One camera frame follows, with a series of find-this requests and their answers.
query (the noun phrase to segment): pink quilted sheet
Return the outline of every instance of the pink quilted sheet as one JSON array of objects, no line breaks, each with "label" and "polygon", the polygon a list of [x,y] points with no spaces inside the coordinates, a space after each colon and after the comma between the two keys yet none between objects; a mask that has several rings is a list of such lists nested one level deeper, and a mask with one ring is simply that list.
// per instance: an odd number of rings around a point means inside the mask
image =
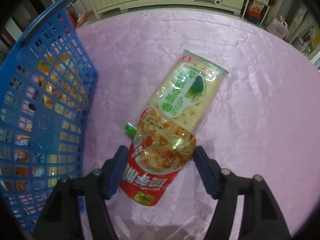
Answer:
[{"label": "pink quilted sheet", "polygon": [[[320,77],[292,46],[255,26],[186,10],[124,14],[78,34],[99,71],[84,149],[84,174],[129,146],[140,113],[184,49],[230,71],[196,133],[210,157],[240,176],[261,174],[295,233],[320,196]],[[201,240],[217,201],[189,162],[154,207],[119,190],[107,201],[121,240]],[[230,239],[239,233],[239,197]],[[89,232],[83,215],[84,232]]]}]

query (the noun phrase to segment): white bag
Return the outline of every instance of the white bag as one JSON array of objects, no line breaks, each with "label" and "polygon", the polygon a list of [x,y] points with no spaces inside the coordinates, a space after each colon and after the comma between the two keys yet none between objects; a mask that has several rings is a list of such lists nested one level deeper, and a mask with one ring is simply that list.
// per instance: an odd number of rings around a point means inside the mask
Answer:
[{"label": "white bag", "polygon": [[285,22],[284,18],[281,16],[280,20],[273,19],[267,26],[267,31],[272,33],[273,35],[283,39],[288,35],[288,25]]}]

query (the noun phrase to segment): paper roll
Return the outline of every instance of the paper roll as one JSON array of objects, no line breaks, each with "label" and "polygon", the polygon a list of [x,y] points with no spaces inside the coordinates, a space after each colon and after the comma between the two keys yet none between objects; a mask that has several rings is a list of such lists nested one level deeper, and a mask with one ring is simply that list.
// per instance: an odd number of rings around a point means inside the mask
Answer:
[{"label": "paper roll", "polygon": [[214,0],[213,3],[214,3],[215,5],[221,5],[222,2],[221,2],[221,0]]}]

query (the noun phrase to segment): cracker package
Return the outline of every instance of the cracker package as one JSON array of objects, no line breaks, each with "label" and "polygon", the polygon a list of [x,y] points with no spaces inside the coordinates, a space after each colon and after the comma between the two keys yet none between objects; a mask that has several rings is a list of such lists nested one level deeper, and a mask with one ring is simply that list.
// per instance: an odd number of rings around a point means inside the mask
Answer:
[{"label": "cracker package", "polygon": [[121,189],[140,204],[155,205],[195,146],[196,138],[186,129],[155,112],[146,113],[129,148]]},{"label": "cracker package", "polygon": [[224,68],[185,50],[136,122],[126,125],[126,131],[134,135],[146,113],[155,112],[194,132],[227,74]]}]

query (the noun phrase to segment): white label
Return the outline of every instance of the white label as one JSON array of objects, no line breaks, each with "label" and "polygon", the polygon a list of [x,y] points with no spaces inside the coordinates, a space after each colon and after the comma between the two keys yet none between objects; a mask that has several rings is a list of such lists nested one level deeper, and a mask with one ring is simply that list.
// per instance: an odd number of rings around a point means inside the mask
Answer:
[{"label": "white label", "polygon": [[162,112],[171,118],[180,116],[183,110],[201,101],[205,91],[204,78],[198,70],[182,68],[175,72],[172,86],[159,97]]}]

